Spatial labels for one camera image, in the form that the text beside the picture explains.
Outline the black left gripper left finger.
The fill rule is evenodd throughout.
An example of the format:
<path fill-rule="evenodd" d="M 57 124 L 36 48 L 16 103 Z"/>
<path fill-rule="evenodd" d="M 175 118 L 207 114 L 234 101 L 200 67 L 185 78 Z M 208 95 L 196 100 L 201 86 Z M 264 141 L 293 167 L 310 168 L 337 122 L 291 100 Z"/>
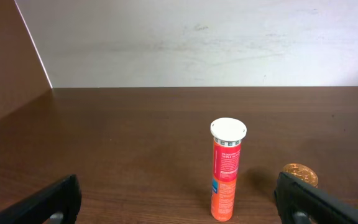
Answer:
<path fill-rule="evenodd" d="M 61 213 L 61 223 L 74 224 L 81 208 L 81 190 L 75 174 L 48 185 L 0 211 L 0 224 L 43 223 Z"/>

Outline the orange tablet tube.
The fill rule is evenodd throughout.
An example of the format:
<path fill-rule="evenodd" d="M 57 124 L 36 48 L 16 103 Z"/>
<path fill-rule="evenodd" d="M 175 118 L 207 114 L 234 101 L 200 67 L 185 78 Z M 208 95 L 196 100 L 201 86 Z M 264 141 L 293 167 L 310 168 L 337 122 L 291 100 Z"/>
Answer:
<path fill-rule="evenodd" d="M 210 131 L 213 136 L 211 214 L 225 222 L 231 219 L 234 210 L 241 144 L 247 128 L 238 119 L 218 118 L 211 123 Z"/>

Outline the gold lid small jar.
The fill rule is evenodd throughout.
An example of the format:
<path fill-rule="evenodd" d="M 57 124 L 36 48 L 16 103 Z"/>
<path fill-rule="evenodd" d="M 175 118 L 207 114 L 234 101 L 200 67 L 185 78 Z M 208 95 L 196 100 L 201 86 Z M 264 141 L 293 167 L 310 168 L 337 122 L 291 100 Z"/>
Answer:
<path fill-rule="evenodd" d="M 296 163 L 286 164 L 283 167 L 283 171 L 294 175 L 295 177 L 312 185 L 313 187 L 318 187 L 318 176 L 312 169 L 305 165 Z"/>

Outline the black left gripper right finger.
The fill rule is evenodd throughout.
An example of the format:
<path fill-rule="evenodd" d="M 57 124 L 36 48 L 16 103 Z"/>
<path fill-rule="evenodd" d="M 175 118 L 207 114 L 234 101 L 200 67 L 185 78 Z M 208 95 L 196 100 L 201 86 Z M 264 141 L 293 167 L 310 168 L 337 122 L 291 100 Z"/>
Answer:
<path fill-rule="evenodd" d="M 282 224 L 358 224 L 358 209 L 288 172 L 280 172 L 274 190 Z"/>

